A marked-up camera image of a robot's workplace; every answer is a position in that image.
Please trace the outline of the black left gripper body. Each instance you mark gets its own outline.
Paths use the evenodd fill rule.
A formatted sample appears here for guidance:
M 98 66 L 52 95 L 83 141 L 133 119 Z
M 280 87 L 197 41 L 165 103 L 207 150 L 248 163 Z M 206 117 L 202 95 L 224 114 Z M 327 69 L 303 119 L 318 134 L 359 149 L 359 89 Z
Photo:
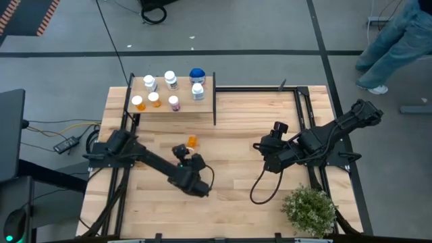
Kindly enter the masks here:
M 200 171 L 207 166 L 202 156 L 197 153 L 193 154 L 191 158 L 181 158 L 178 165 L 188 167 L 192 171 Z

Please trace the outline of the person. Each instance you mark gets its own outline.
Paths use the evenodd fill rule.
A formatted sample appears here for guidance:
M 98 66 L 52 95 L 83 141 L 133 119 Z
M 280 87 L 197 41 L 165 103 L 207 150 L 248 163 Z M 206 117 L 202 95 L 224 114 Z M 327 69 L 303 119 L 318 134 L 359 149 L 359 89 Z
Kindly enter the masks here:
M 357 87 L 374 95 L 388 91 L 387 80 L 399 69 L 432 53 L 432 0 L 409 0 L 358 57 L 363 75 Z

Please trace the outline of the small green potted plant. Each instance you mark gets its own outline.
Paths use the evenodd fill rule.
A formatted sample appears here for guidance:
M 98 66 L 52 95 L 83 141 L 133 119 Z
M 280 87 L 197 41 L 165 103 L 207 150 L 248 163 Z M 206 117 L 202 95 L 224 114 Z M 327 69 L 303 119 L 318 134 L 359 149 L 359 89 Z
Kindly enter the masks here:
M 318 238 L 333 232 L 337 209 L 324 191 L 303 185 L 285 196 L 281 206 L 294 229 Z

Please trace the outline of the white bottle teal label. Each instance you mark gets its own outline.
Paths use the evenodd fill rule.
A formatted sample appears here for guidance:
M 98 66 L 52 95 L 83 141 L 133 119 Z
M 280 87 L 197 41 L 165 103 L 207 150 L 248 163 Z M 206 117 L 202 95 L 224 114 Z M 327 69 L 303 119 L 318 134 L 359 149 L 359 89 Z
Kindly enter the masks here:
M 195 101 L 204 99 L 204 88 L 201 83 L 194 83 L 192 85 L 192 97 Z

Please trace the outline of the dark grey monitor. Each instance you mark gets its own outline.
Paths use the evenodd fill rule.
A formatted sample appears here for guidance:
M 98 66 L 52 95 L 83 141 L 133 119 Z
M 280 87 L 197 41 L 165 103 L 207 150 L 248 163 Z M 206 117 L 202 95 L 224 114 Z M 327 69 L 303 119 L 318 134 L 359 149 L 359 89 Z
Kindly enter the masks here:
M 18 174 L 25 94 L 24 89 L 0 92 L 0 183 Z

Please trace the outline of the wooden shelf board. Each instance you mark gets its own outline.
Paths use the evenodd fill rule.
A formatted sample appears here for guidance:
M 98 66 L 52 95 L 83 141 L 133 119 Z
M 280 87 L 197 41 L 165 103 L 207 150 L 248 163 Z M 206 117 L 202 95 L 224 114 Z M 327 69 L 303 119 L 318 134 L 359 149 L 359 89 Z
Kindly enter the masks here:
M 144 86 L 143 77 L 134 77 L 132 81 L 130 100 L 128 105 L 129 113 L 173 113 L 169 105 L 168 98 L 176 96 L 179 98 L 180 110 L 179 113 L 212 113 L 213 101 L 215 94 L 215 85 L 212 76 L 207 76 L 203 85 L 204 99 L 194 100 L 192 95 L 192 83 L 189 77 L 178 77 L 178 89 L 170 90 L 164 77 L 155 77 L 157 83 L 156 92 L 161 101 L 160 107 L 154 107 L 148 99 L 148 91 Z M 140 111 L 132 104 L 132 98 L 141 96 L 143 98 L 145 110 Z

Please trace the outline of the black aluminium table frame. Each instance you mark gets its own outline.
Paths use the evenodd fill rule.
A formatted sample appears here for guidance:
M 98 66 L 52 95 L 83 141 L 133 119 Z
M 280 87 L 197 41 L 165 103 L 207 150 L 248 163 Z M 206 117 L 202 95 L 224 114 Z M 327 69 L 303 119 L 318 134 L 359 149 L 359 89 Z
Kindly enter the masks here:
M 152 152 L 175 161 L 172 147 L 198 138 L 197 152 L 207 168 L 202 178 L 213 184 L 205 198 L 188 196 L 158 171 L 141 163 L 131 168 L 124 203 L 117 203 L 108 232 L 122 215 L 120 236 L 163 242 L 273 242 L 300 235 L 280 207 L 284 196 L 309 182 L 306 167 L 294 165 L 283 175 L 263 173 L 263 158 L 252 145 L 276 121 L 298 133 L 297 94 L 291 87 L 221 86 L 216 90 L 216 123 L 211 114 L 141 116 L 137 135 Z

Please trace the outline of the wooden shelf with black frame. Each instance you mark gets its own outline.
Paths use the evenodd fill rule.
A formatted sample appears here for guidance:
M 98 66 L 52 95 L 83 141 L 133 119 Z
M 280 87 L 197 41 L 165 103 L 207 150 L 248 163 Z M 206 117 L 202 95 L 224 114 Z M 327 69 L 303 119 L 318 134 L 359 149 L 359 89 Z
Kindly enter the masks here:
M 214 85 L 215 85 L 215 94 L 214 94 L 214 101 L 213 101 L 213 112 L 212 113 L 179 113 L 179 111 L 174 111 L 173 113 L 129 113 L 128 112 L 128 105 L 129 105 L 129 100 L 130 100 L 130 94 L 131 94 L 131 87 L 132 87 L 132 81 L 134 79 L 134 77 L 144 77 L 144 76 L 135 76 L 133 73 L 130 74 L 129 77 L 129 83 L 127 86 L 127 91 L 126 91 L 126 101 L 125 101 L 125 105 L 124 105 L 124 109 L 126 110 L 126 113 L 128 115 L 141 115 L 141 116 L 150 116 L 150 115 L 180 115 L 180 114 L 186 114 L 186 115 L 195 115 L 195 114 L 211 114 L 213 116 L 213 123 L 216 123 L 216 85 L 215 85 L 215 81 L 214 81 L 214 75 L 212 75 L 213 77 L 213 81 L 214 81 Z

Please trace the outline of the blue-capped medicine jar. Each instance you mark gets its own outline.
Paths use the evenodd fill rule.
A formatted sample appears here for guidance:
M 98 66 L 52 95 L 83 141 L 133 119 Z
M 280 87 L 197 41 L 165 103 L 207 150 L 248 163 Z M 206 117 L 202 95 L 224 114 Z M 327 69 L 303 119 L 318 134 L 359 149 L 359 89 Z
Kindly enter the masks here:
M 193 68 L 189 73 L 189 79 L 192 84 L 204 84 L 206 80 L 206 73 L 201 68 Z

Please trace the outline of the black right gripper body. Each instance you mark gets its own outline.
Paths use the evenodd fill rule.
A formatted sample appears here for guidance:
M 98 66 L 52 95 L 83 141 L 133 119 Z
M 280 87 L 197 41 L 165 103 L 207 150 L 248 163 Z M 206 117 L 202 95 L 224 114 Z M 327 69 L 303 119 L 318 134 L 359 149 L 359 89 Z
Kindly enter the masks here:
M 261 138 L 259 143 L 254 143 L 253 148 L 263 156 L 265 171 L 280 173 L 298 160 L 293 145 L 293 143 L 285 142 L 281 138 L 266 135 Z

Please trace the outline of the black power adapter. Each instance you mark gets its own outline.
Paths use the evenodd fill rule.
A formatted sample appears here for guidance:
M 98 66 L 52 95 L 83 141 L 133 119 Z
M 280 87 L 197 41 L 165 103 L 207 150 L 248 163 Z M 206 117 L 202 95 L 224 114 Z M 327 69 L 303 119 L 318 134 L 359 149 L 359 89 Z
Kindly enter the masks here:
M 66 140 L 60 142 L 59 144 L 56 144 L 53 147 L 53 150 L 60 154 L 63 154 L 66 151 L 69 151 L 70 149 L 74 148 L 80 143 L 80 137 L 71 136 L 67 138 Z

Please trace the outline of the black mouse green light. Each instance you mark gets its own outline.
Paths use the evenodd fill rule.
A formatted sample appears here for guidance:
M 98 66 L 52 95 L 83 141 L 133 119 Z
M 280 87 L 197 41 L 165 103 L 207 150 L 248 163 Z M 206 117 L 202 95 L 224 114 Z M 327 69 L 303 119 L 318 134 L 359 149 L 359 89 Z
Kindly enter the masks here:
M 26 227 L 26 211 L 16 209 L 12 211 L 5 221 L 3 235 L 7 243 L 18 243 L 24 237 Z

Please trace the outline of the white medicine bottle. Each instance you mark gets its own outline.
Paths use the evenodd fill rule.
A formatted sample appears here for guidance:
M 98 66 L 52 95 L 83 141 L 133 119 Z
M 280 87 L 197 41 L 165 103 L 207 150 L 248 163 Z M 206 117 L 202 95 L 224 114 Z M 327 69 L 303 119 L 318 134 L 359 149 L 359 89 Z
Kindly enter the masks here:
M 157 91 L 157 81 L 152 75 L 146 75 L 143 78 L 143 82 L 148 93 Z
M 177 90 L 178 89 L 178 81 L 177 81 L 177 76 L 175 75 L 175 73 L 171 70 L 166 71 L 165 75 L 165 82 L 167 84 L 168 89 L 170 90 Z

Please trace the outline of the black operator desk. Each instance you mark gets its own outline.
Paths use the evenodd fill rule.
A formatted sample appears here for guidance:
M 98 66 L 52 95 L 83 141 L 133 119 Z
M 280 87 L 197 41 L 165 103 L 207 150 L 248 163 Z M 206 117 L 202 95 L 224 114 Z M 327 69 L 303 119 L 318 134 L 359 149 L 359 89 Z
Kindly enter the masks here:
M 81 193 L 85 192 L 87 185 L 83 179 L 20 159 L 17 176 L 0 183 L 0 243 L 7 243 L 3 227 L 7 216 L 16 209 L 26 211 L 24 237 L 18 243 L 31 243 L 35 182 Z

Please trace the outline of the black orange-striped floor mat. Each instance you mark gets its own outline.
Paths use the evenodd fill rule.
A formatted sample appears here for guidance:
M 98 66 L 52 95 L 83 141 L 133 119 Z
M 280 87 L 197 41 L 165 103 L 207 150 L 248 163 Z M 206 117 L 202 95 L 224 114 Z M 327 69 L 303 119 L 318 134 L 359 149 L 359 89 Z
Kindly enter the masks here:
M 0 0 L 0 36 L 42 36 L 61 0 Z

